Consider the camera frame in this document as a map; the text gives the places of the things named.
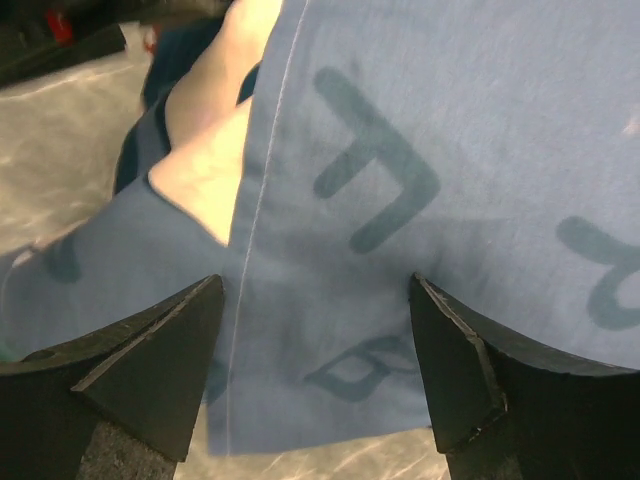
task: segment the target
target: marble surface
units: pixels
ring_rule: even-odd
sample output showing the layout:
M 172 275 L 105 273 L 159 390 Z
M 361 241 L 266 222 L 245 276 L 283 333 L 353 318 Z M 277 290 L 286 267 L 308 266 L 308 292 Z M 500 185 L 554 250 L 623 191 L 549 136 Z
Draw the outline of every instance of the marble surface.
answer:
M 0 251 L 55 234 L 109 200 L 120 144 L 139 112 L 148 59 L 127 54 L 0 91 Z M 213 458 L 201 412 L 175 480 L 445 480 L 428 429 L 282 455 Z

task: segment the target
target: cloth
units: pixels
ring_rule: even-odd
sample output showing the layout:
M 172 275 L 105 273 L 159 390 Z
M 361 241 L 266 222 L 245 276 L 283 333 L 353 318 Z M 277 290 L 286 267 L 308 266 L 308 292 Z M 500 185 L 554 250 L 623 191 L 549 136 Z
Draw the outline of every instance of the cloth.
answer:
M 414 271 L 543 343 L 640 368 L 639 14 L 286 0 L 230 246 L 138 178 L 5 272 L 0 338 L 42 348 L 222 272 L 207 387 L 221 454 L 427 425 Z

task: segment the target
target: beige table surface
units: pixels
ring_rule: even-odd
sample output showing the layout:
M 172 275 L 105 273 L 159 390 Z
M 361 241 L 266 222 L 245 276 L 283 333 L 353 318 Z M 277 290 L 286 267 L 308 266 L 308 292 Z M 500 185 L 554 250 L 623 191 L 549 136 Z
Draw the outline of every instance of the beige table surface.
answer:
M 148 67 L 138 31 L 127 54 L 0 91 L 0 252 L 54 233 L 108 201 Z M 444 480 L 430 430 L 282 455 L 212 458 L 204 411 L 176 480 Z

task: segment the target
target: stone tabletop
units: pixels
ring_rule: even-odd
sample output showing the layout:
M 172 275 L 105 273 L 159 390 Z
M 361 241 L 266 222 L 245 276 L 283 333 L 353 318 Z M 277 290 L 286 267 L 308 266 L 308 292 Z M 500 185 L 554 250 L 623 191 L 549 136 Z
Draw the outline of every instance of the stone tabletop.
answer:
M 109 200 L 148 67 L 137 29 L 125 34 L 126 54 L 0 90 L 0 251 L 84 220 Z M 213 458 L 204 415 L 176 480 L 449 478 L 427 429 L 282 455 Z

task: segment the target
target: white stitching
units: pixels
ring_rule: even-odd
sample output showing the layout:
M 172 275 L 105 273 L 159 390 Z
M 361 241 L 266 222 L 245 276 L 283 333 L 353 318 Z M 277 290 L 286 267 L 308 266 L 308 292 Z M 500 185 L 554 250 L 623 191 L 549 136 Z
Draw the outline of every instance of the white stitching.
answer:
M 273 118 L 273 126 L 271 127 L 271 136 L 269 137 L 269 146 L 267 148 L 267 159 L 264 164 L 264 177 L 262 178 L 262 185 L 260 186 L 260 194 L 258 195 L 258 205 L 256 206 L 256 213 L 253 217 L 253 224 L 251 225 L 251 233 L 249 234 L 249 246 L 247 248 L 247 255 L 244 259 L 244 266 L 242 269 L 242 276 L 240 278 L 240 289 L 238 292 L 238 304 L 236 307 L 236 315 L 233 326 L 233 336 L 231 337 L 231 351 L 229 353 L 229 368 L 227 369 L 227 455 L 231 455 L 231 370 L 233 368 L 233 357 L 235 355 L 236 347 L 236 334 L 238 332 L 238 323 L 240 321 L 240 304 L 242 303 L 242 295 L 244 294 L 244 281 L 247 275 L 247 269 L 249 265 L 249 257 L 251 256 L 251 249 L 253 247 L 253 236 L 255 234 L 256 225 L 258 224 L 258 217 L 260 216 L 260 207 L 262 206 L 262 199 L 264 196 L 265 186 L 267 184 L 267 178 L 269 176 L 269 165 L 271 164 L 271 158 L 273 154 L 273 143 L 275 137 L 276 127 L 278 126 L 278 120 L 280 119 L 280 108 L 282 106 L 282 97 L 284 93 L 284 87 L 289 77 L 289 67 L 291 66 L 291 59 L 293 58 L 293 52 L 296 49 L 296 43 L 300 35 L 300 27 L 307 13 L 307 7 L 311 0 L 305 0 L 296 31 L 293 35 L 293 41 L 291 42 L 291 49 L 289 50 L 289 58 L 287 58 L 287 64 L 284 68 L 284 74 L 282 76 L 282 83 L 280 84 L 280 93 L 278 94 L 278 103 L 276 104 L 276 112 Z

